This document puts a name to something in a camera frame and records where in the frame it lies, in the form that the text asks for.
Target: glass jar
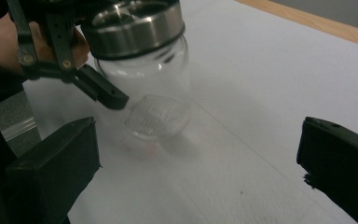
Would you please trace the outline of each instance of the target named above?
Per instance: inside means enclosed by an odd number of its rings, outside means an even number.
[[[171,44],[135,58],[95,59],[97,70],[130,97],[117,117],[144,140],[181,132],[190,118],[188,49],[181,35]]]

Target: human hand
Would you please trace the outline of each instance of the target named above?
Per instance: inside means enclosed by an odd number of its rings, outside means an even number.
[[[54,50],[48,44],[47,38],[36,22],[30,22],[34,47],[39,61],[55,61]],[[75,66],[81,67],[88,59],[90,47],[79,31],[74,27],[74,41],[71,46],[75,60]],[[0,68],[17,75],[23,75],[19,63],[19,44],[17,41],[17,29],[8,13],[0,19]]]

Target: jar lid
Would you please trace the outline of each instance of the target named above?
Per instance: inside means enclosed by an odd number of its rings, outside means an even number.
[[[135,0],[99,10],[81,25],[98,59],[137,57],[164,47],[185,30],[179,0]]]

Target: white table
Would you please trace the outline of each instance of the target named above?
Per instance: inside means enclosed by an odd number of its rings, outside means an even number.
[[[72,223],[355,223],[303,182],[296,153],[306,116],[358,133],[358,45],[235,1],[181,2],[193,104],[179,136],[136,141],[75,86],[24,84],[42,138],[97,120],[103,168]]]

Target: wooden strip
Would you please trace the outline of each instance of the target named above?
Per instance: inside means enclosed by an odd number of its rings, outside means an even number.
[[[358,28],[354,26],[332,21],[292,7],[286,7],[281,4],[270,2],[268,0],[236,1],[358,44]]]

